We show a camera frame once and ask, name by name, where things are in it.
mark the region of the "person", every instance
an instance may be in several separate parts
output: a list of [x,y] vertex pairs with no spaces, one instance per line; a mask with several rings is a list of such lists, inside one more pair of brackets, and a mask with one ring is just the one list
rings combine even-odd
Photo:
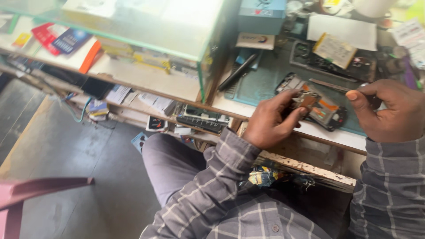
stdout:
[[[305,108],[281,112],[297,90],[261,101],[242,138],[229,129],[202,155],[164,134],[150,137],[143,159],[163,207],[144,238],[309,238],[330,236],[257,186],[240,186],[261,150],[288,137]],[[365,96],[388,109],[374,112]],[[392,80],[346,93],[367,134],[362,178],[350,204],[348,238],[425,237],[425,94]]]

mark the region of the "blue box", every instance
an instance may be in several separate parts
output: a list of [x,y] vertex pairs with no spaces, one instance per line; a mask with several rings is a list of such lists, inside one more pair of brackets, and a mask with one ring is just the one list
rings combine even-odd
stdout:
[[238,30],[279,35],[285,20],[286,0],[242,0]]

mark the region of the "black pen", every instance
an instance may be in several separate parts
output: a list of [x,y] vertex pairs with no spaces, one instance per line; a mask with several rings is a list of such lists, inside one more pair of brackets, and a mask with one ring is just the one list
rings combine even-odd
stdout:
[[257,57],[257,53],[250,55],[248,59],[233,74],[231,74],[223,83],[220,84],[218,91],[225,90]]

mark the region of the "glass display case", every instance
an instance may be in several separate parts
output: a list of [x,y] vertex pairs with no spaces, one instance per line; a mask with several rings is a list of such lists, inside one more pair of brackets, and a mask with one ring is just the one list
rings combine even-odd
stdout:
[[118,60],[199,80],[202,99],[224,0],[0,0],[0,10],[94,34]]

